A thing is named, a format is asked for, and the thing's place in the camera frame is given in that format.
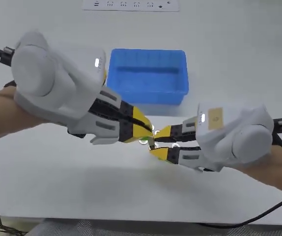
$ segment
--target power strip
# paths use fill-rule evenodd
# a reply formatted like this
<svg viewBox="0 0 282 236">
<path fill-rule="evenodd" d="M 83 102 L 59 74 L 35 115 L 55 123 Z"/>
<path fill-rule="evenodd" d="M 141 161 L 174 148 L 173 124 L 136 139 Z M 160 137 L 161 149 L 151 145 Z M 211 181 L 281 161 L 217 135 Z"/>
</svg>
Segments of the power strip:
<svg viewBox="0 0 282 236">
<path fill-rule="evenodd" d="M 179 11 L 178 0 L 84 0 L 82 10 L 95 11 Z"/>
</svg>

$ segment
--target white table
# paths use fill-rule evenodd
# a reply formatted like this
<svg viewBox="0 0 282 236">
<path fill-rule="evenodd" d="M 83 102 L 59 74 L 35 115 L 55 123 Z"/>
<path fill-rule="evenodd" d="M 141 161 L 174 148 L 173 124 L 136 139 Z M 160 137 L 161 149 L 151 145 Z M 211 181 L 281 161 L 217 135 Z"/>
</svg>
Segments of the white table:
<svg viewBox="0 0 282 236">
<path fill-rule="evenodd" d="M 282 1 L 180 0 L 179 13 L 82 12 L 81 0 L 0 0 L 0 47 L 27 30 L 113 48 L 182 49 L 190 94 L 178 108 L 143 107 L 157 128 L 191 117 L 201 100 L 251 98 L 282 117 Z M 0 64 L 0 88 L 11 80 Z M 43 125 L 0 139 L 0 212 L 57 217 L 237 223 L 282 192 L 234 170 L 199 175 L 160 162 L 139 143 L 89 144 Z M 282 224 L 282 208 L 257 223 Z"/>
</svg>

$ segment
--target blue container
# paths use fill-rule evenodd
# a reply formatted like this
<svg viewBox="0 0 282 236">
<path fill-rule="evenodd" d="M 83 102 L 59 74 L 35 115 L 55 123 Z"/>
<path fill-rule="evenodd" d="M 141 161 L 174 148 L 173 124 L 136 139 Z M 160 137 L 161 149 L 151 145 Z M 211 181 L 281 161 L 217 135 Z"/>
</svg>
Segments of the blue container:
<svg viewBox="0 0 282 236">
<path fill-rule="evenodd" d="M 107 87 L 129 103 L 179 105 L 188 93 L 183 51 L 114 49 Z"/>
</svg>

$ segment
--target white light indicator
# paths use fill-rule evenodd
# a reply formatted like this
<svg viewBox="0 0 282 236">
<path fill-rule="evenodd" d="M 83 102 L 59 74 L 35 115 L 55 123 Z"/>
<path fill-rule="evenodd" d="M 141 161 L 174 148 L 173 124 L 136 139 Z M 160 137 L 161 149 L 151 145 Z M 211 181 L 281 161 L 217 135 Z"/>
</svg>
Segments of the white light indicator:
<svg viewBox="0 0 282 236">
<path fill-rule="evenodd" d="M 100 64 L 100 60 L 97 58 L 97 59 L 95 59 L 95 67 L 98 67 L 99 66 L 99 64 Z"/>
<path fill-rule="evenodd" d="M 202 122 L 202 123 L 205 122 L 205 114 L 202 114 L 202 115 L 201 115 L 201 122 Z"/>
</svg>

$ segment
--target forearm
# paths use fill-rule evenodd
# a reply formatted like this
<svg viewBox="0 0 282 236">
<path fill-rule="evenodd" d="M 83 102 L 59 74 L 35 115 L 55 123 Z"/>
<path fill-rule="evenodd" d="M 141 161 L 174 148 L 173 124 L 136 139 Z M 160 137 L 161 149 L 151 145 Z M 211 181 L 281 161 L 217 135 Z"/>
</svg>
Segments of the forearm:
<svg viewBox="0 0 282 236">
<path fill-rule="evenodd" d="M 0 91 L 0 137 L 32 128 L 45 121 L 21 109 L 13 100 L 15 87 Z"/>
<path fill-rule="evenodd" d="M 282 190 L 282 147 L 272 146 L 272 154 L 266 162 L 239 170 L 262 183 Z"/>
</svg>

